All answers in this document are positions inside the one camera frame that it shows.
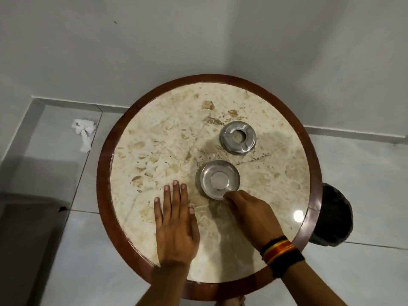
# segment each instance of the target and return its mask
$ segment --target round table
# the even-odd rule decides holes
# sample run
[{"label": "round table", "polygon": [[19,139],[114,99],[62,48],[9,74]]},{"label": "round table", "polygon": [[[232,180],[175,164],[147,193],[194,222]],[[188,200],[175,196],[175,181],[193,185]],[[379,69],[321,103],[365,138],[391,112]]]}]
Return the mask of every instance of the round table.
[{"label": "round table", "polygon": [[[240,120],[257,135],[255,148],[233,155],[222,148],[223,126]],[[97,175],[99,213],[125,262],[151,283],[159,265],[154,197],[172,180],[186,183],[201,241],[183,298],[222,300],[273,281],[222,201],[202,195],[200,169],[226,160],[240,189],[269,203],[283,232],[301,250],[319,216],[322,175],[313,145],[295,115],[274,95],[241,78],[203,74],[165,83],[141,97],[110,131]]]}]

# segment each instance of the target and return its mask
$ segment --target forearm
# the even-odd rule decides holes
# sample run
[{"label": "forearm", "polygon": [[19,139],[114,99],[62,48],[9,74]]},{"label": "forearm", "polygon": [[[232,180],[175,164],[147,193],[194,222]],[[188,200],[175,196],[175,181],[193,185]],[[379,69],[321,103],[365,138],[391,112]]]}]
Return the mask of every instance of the forearm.
[{"label": "forearm", "polygon": [[305,261],[289,267],[282,281],[298,306],[345,305]]},{"label": "forearm", "polygon": [[178,262],[162,265],[136,306],[178,306],[188,270],[189,266]]}]

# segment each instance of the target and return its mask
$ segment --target crumpled white tissue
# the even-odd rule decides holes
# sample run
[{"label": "crumpled white tissue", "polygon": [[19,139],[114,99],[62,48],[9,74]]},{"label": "crumpled white tissue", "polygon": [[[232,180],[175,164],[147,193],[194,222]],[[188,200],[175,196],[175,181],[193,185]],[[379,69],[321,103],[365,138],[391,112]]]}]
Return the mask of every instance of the crumpled white tissue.
[{"label": "crumpled white tissue", "polygon": [[91,150],[92,142],[90,135],[95,131],[95,123],[91,120],[74,119],[72,127],[75,129],[75,132],[77,134],[81,134],[82,136],[82,146],[80,151],[82,151],[83,153],[89,152],[89,150]]}]

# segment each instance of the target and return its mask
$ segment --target silver metal object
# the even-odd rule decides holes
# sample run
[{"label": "silver metal object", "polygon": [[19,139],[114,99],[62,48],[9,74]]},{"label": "silver metal object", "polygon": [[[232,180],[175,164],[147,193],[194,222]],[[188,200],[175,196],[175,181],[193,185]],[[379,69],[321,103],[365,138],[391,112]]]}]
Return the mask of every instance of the silver metal object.
[{"label": "silver metal object", "polygon": [[238,170],[223,160],[208,162],[200,174],[201,188],[214,200],[221,201],[227,191],[236,191],[241,179]]},{"label": "silver metal object", "polygon": [[[245,134],[245,139],[242,143],[234,141],[233,135],[236,131],[242,131]],[[255,147],[256,134],[249,124],[242,121],[233,121],[222,128],[220,142],[229,153],[237,155],[246,154]]]}]

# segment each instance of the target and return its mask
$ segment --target black trash bin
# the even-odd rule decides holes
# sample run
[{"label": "black trash bin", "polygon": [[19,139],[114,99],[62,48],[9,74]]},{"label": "black trash bin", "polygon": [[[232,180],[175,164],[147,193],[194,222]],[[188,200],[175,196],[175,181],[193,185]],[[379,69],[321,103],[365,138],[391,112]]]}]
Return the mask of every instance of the black trash bin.
[{"label": "black trash bin", "polygon": [[349,200],[335,187],[323,183],[322,207],[309,242],[335,247],[353,230],[353,210]]}]

